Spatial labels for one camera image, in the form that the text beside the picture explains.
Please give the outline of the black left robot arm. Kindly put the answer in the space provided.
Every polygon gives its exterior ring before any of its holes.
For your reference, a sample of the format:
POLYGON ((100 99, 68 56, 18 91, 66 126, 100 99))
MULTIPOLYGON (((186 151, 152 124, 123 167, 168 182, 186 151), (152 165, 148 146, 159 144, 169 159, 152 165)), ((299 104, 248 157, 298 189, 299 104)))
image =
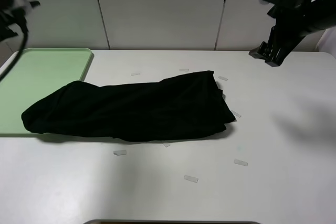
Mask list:
POLYGON ((0 19, 0 42, 16 37, 18 33, 10 29, 11 25, 16 24, 16 19, 3 10, 1 10, 0 19))

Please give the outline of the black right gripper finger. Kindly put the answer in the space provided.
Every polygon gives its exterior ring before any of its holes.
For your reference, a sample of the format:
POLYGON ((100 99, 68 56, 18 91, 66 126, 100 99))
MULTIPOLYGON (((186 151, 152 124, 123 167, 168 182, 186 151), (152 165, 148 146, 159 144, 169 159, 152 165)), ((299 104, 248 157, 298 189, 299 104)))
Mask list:
POLYGON ((260 44, 260 46, 258 46, 255 49, 252 49, 249 52, 249 55, 252 56, 255 59, 268 60, 270 55, 271 55, 272 46, 273 46, 273 44, 271 42, 263 41, 260 44))
POLYGON ((288 52, 283 48, 274 48, 271 50, 270 55, 265 60, 265 63, 271 67, 279 67, 287 57, 288 52))

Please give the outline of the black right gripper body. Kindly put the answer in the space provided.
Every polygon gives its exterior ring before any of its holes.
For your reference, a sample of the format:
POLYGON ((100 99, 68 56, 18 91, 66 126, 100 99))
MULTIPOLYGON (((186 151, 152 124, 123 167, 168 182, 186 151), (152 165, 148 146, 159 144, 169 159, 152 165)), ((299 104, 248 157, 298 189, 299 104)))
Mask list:
POLYGON ((274 5, 268 15, 276 20, 267 41, 268 54, 288 54, 305 36, 315 32, 312 3, 293 8, 274 5))

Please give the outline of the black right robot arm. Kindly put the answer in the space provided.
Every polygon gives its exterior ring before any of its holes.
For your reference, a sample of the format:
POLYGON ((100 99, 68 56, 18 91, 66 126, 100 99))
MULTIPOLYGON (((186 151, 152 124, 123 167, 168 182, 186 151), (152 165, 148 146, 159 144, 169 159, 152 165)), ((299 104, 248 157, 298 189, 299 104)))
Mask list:
POLYGON ((273 4, 268 16, 276 20, 268 41, 249 55, 272 67, 284 59, 310 34, 335 26, 335 0, 262 0, 273 4))

